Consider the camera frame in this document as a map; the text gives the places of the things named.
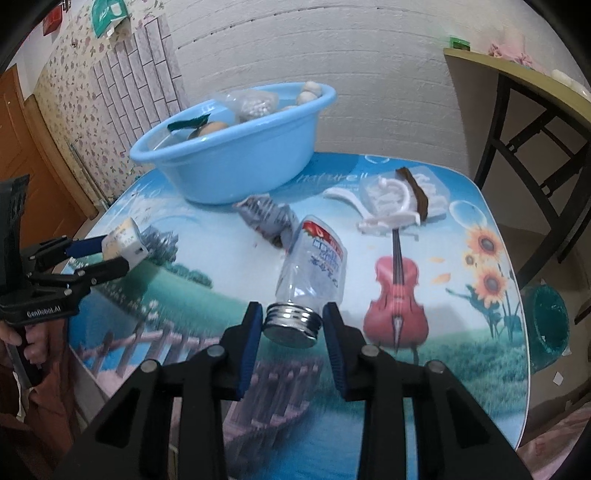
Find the white bottle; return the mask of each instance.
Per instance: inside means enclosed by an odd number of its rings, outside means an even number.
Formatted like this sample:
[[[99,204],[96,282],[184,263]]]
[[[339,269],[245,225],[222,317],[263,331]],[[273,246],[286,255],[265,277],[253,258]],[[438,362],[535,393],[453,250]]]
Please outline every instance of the white bottle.
[[[265,336],[292,348],[316,344],[322,309],[343,300],[347,251],[321,220],[308,215],[298,227],[267,308]]]

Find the screw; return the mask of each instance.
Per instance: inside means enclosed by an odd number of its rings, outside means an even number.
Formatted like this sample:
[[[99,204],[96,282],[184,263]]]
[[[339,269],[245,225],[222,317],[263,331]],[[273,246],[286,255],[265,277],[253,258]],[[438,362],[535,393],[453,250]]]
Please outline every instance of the screw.
[[[224,353],[226,353],[226,349],[224,347],[222,347],[220,344],[212,345],[211,347],[209,347],[207,349],[207,354],[213,358],[220,357]]]
[[[379,347],[375,345],[363,345],[363,347],[361,347],[361,353],[365,356],[378,356]]]
[[[442,374],[445,371],[445,364],[439,360],[431,360],[427,366],[429,370],[435,374]]]
[[[150,374],[158,368],[158,364],[155,360],[146,360],[145,362],[142,362],[140,368],[145,374]]]

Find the floral wallpaper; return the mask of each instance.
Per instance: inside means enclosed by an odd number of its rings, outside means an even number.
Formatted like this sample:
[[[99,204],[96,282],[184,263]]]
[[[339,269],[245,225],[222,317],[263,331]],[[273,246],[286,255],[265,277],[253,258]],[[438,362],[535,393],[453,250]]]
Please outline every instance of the floral wallpaper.
[[[113,201],[149,169],[130,160],[127,149],[121,148],[112,135],[109,121],[96,102],[91,84],[93,66],[132,33],[160,16],[164,11],[161,0],[126,0],[130,19],[120,24],[111,38],[96,38],[90,9],[84,5],[64,29],[61,39],[43,68],[34,94],[47,128],[72,172],[93,200],[89,183],[70,152],[73,143],[87,169]]]

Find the human hand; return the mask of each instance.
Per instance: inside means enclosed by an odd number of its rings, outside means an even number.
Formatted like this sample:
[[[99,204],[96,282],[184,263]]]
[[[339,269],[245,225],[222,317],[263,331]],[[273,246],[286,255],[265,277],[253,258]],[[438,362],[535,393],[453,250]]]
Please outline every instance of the human hand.
[[[45,323],[29,325],[25,327],[27,342],[29,345],[24,350],[24,355],[32,364],[42,364],[47,360],[47,347],[49,331]],[[0,340],[19,346],[22,343],[21,336],[5,322],[0,322]]]

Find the gray brick wallpaper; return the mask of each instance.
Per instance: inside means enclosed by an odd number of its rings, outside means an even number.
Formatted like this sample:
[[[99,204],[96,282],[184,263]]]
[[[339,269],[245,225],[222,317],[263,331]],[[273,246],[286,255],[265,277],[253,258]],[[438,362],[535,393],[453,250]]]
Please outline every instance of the gray brick wallpaper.
[[[109,50],[91,69],[90,82],[120,153],[189,107],[165,15]]]

